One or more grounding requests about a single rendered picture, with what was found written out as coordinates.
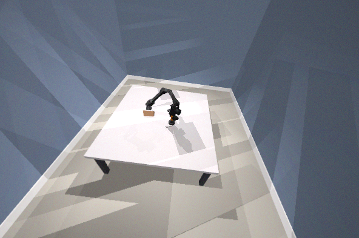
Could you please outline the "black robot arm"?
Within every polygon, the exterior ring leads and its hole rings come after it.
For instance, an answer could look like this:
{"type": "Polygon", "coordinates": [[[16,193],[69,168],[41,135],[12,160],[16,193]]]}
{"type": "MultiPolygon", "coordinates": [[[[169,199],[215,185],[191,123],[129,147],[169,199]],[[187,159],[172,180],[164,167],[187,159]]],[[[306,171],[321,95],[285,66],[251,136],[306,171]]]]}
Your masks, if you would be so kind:
{"type": "Polygon", "coordinates": [[[181,110],[180,110],[180,102],[176,99],[176,97],[174,96],[172,90],[170,89],[166,89],[166,88],[162,88],[160,89],[159,93],[154,96],[152,99],[149,99],[145,105],[146,105],[146,110],[152,110],[152,106],[155,103],[155,101],[162,95],[165,93],[169,93],[170,97],[172,98],[172,102],[173,104],[170,105],[171,106],[171,111],[175,112],[175,115],[180,115],[181,114],[181,110]]]}

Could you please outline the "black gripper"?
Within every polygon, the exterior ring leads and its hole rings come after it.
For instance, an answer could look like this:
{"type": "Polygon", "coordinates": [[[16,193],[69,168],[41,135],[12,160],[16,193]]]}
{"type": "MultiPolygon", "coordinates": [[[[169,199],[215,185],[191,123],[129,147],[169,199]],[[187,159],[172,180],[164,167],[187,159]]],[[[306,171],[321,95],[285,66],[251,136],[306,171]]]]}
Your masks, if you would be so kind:
{"type": "Polygon", "coordinates": [[[172,117],[172,120],[173,120],[173,121],[176,121],[176,120],[179,119],[178,116],[175,115],[175,112],[172,112],[172,111],[171,111],[171,108],[168,109],[167,112],[169,113],[170,117],[173,116],[173,117],[172,117]]]}

